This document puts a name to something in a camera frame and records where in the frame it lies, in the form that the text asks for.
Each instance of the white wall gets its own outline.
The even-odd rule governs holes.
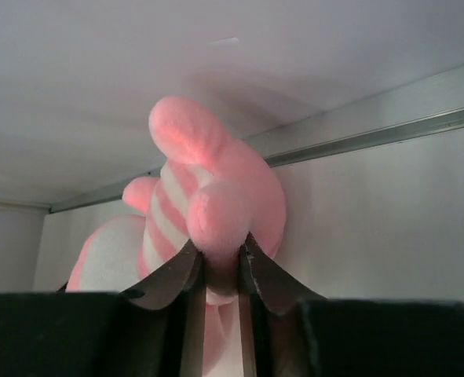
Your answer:
[[[31,290],[44,217],[0,209],[0,292]]]
[[[277,261],[328,297],[464,300],[464,130],[282,167]]]

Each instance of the white ceiling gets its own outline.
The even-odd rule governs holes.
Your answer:
[[[0,0],[0,198],[157,167],[184,94],[246,137],[464,64],[464,0]]]

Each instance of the stuffed animal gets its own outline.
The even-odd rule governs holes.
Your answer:
[[[265,161],[194,101],[162,99],[149,129],[167,157],[160,178],[136,178],[123,192],[125,203],[143,215],[113,218],[90,236],[68,290],[124,290],[192,239],[206,260],[205,375],[230,329],[239,246],[249,232],[270,257],[280,246],[283,190]]]

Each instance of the clip jaw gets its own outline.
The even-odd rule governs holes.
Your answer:
[[[464,304],[331,300],[239,253],[246,377],[464,377]],[[121,294],[0,295],[0,375],[201,377],[206,285],[191,241]]]

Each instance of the plush arm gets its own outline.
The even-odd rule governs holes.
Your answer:
[[[183,97],[165,97],[150,113],[150,133],[156,146],[178,163],[207,167],[230,142],[219,119]]]
[[[160,178],[139,177],[133,179],[124,189],[122,199],[134,210],[143,214],[148,212],[150,199]]]
[[[233,181],[215,181],[190,199],[188,233],[206,258],[206,282],[219,295],[236,293],[237,254],[250,231],[253,206]]]

